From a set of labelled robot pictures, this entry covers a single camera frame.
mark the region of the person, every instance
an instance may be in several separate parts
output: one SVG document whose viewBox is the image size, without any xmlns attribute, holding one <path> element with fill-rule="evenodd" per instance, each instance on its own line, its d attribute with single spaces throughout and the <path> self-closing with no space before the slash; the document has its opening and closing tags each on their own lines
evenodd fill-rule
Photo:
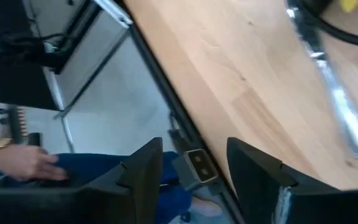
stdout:
<svg viewBox="0 0 358 224">
<path fill-rule="evenodd" d="M 71 175 L 81 177 L 85 182 L 103 175 L 118 165 L 126 156 L 102 154 L 57 154 L 50 155 L 37 146 L 8 144 L 0 140 L 0 175 L 9 176 L 8 187 L 20 187 L 28 180 L 63 181 Z M 163 177 L 161 184 L 177 178 L 171 165 L 178 155 L 163 153 Z M 169 223 L 175 217 L 193 210 L 207 217 L 222 214 L 214 202 L 192 196 L 180 185 L 162 191 L 158 199 L 155 223 Z"/>
</svg>

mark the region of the wooden tabletop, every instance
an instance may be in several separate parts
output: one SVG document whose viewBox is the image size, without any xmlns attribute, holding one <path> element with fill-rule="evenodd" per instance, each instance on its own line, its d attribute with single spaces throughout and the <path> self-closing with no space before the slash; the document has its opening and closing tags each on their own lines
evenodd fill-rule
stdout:
<svg viewBox="0 0 358 224">
<path fill-rule="evenodd" d="M 283 0 L 125 0 L 186 109 L 229 178 L 237 137 L 339 189 L 358 188 L 318 69 Z M 358 34 L 358 8 L 325 17 Z M 358 47 L 321 34 L 358 106 Z"/>
</svg>

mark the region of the blue jeans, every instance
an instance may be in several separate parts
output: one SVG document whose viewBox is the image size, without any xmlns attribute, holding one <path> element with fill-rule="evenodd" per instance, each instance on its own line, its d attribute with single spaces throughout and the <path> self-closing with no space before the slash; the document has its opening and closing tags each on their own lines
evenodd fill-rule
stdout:
<svg viewBox="0 0 358 224">
<path fill-rule="evenodd" d="M 117 166 L 126 156 L 110 156 L 102 154 L 59 154 L 56 166 L 65 169 L 70 175 L 80 178 L 81 182 L 91 182 Z M 177 179 L 171 161 L 178 155 L 174 152 L 163 153 L 163 174 L 161 184 Z M 10 179 L 8 187 L 20 187 L 22 182 Z M 166 224 L 173 218 L 189 209 L 191 193 L 180 185 L 160 189 L 155 223 Z"/>
</svg>

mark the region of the hand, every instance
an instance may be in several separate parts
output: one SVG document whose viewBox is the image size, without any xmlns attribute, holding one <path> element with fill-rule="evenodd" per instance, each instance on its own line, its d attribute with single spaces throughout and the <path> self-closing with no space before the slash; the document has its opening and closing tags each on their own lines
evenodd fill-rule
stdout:
<svg viewBox="0 0 358 224">
<path fill-rule="evenodd" d="M 0 150 L 0 171 L 18 181 L 65 180 L 65 170 L 54 166 L 57 161 L 56 155 L 37 146 L 10 145 Z"/>
</svg>

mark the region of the black cable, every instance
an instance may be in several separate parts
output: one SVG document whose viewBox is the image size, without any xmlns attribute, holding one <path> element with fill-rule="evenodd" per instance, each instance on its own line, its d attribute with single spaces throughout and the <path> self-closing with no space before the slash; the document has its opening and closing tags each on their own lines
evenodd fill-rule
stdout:
<svg viewBox="0 0 358 224">
<path fill-rule="evenodd" d="M 325 20 L 320 18 L 316 13 L 314 13 L 306 4 L 304 0 L 296 0 L 296 5 L 299 10 L 306 16 L 306 18 L 316 27 L 325 31 L 329 35 L 348 42 L 350 44 L 358 45 L 358 35 L 351 34 L 349 32 L 340 30 L 331 24 L 327 23 Z"/>
</svg>

